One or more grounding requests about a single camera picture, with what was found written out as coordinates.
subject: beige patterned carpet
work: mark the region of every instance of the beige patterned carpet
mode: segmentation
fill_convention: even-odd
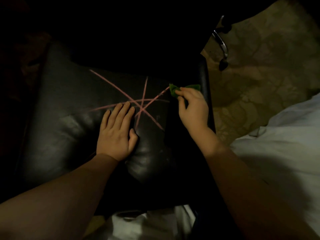
[[[320,29],[294,0],[278,0],[221,34],[229,66],[210,39],[207,59],[217,135],[226,144],[246,135],[284,108],[320,89]]]

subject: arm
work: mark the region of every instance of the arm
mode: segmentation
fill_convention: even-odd
[[[81,239],[110,174],[134,149],[130,103],[102,119],[97,155],[76,170],[0,205],[0,239]]]
[[[317,234],[269,187],[251,174],[207,127],[208,105],[191,88],[176,91],[179,116],[209,165],[219,191],[246,239],[319,239]]]

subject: chair seat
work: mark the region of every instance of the chair seat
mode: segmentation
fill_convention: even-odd
[[[15,172],[17,194],[94,157],[104,112],[131,101],[138,145],[111,175],[97,214],[193,202],[212,176],[168,89],[170,82],[201,84],[211,108],[206,60],[199,55],[191,63],[166,76],[134,75],[76,64],[69,48],[51,44]],[[214,129],[212,109],[209,125]]]

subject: person's left arm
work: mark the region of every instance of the person's left arm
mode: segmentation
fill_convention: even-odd
[[[119,161],[138,136],[127,102],[104,114],[97,155],[74,171],[0,204],[0,239],[81,239]]]

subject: pink star-shaped drawing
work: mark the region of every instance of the pink star-shaped drawing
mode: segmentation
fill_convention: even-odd
[[[148,77],[146,77],[146,82],[144,84],[144,89],[143,89],[143,94],[142,94],[142,99],[138,99],[138,100],[134,100],[132,97],[130,97],[128,94],[126,94],[124,91],[122,91],[122,89],[118,88],[115,84],[113,84],[112,82],[110,82],[109,80],[107,80],[105,77],[101,76],[99,73],[93,71],[93,70],[90,70],[92,73],[94,73],[95,75],[97,75],[98,77],[100,77],[101,79],[105,80],[107,83],[109,83],[110,85],[112,85],[114,88],[116,88],[119,92],[121,92],[124,96],[126,96],[129,101],[131,103],[134,103],[138,108],[139,108],[139,111],[136,113],[135,117],[137,117],[137,121],[135,123],[135,126],[134,126],[134,129],[137,129],[138,128],[138,124],[139,124],[139,120],[140,120],[140,116],[141,116],[141,113],[145,113],[147,116],[149,116],[151,118],[151,120],[161,129],[161,130],[164,130],[162,128],[162,126],[158,123],[158,121],[155,120],[155,118],[150,114],[148,113],[148,111],[146,110],[146,108],[152,104],[154,101],[162,101],[162,102],[167,102],[169,103],[168,100],[162,100],[162,99],[158,99],[158,97],[160,97],[161,95],[163,95],[168,89],[169,87],[167,87],[165,90],[163,90],[162,92],[160,92],[157,96],[155,96],[154,98],[147,98],[145,99],[145,94],[146,94],[146,89],[147,89],[147,82],[148,82]],[[145,101],[149,101],[144,107],[143,107],[143,104]],[[111,107],[114,107],[116,106],[117,104],[110,104],[110,105],[106,105],[106,106],[102,106],[102,107],[98,107],[98,108],[94,108],[90,111],[94,111],[94,110],[99,110],[99,109],[106,109],[106,108],[111,108]]]

